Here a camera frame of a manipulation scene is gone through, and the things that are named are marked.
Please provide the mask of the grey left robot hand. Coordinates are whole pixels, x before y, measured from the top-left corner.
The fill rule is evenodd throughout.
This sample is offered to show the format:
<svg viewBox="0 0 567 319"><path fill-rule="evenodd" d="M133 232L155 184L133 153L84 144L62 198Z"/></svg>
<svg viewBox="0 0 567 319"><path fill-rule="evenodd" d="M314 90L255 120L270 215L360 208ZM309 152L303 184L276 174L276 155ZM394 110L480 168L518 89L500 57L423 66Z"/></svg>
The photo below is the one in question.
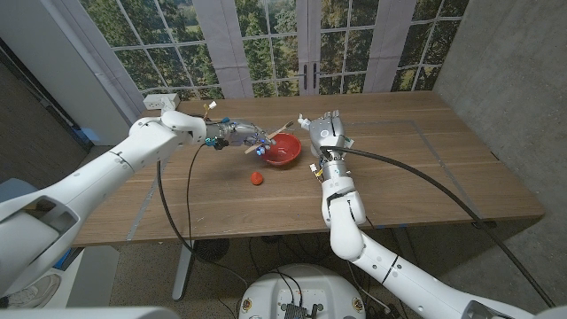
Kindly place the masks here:
<svg viewBox="0 0 567 319"><path fill-rule="evenodd" d="M276 141L250 121L226 120L206 123L205 144L216 150L227 146L245 145L262 155L275 145Z"/></svg>

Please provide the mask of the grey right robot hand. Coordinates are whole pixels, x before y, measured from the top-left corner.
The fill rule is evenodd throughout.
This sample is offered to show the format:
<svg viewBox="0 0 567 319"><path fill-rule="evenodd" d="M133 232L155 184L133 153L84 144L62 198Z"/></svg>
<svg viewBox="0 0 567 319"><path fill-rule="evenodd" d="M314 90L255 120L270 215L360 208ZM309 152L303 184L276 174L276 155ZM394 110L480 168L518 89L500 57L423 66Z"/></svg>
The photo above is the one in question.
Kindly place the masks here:
<svg viewBox="0 0 567 319"><path fill-rule="evenodd" d="M312 120L308 125L308 131L311 152L319 160L320 168L315 173L316 178L322 183L334 175L345 176L345 153L329 151L329 154L326 154L321 151L322 146L346 148L350 143L350 139L346 137L339 110L326 112L322 117Z"/></svg>

